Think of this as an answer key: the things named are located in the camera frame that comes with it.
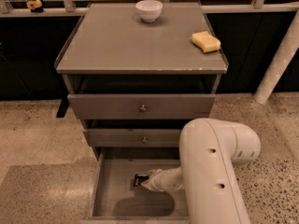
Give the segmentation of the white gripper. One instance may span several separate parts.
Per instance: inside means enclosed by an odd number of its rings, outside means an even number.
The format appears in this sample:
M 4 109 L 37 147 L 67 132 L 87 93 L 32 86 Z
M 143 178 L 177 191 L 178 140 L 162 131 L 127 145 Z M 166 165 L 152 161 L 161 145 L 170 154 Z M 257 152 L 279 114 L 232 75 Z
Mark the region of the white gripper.
M 166 192 L 169 190 L 165 179 L 166 170 L 152 169 L 148 170 L 149 179 L 142 182 L 141 186 L 144 189 L 154 192 Z

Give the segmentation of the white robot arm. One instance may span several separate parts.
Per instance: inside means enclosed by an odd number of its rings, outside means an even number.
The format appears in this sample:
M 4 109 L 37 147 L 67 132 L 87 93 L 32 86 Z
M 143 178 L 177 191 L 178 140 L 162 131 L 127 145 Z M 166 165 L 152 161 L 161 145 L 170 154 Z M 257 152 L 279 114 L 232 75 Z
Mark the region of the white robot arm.
M 181 130 L 178 168 L 150 170 L 145 189 L 185 191 L 191 224 L 250 224 L 233 165 L 257 159 L 261 141 L 249 126 L 194 119 Z

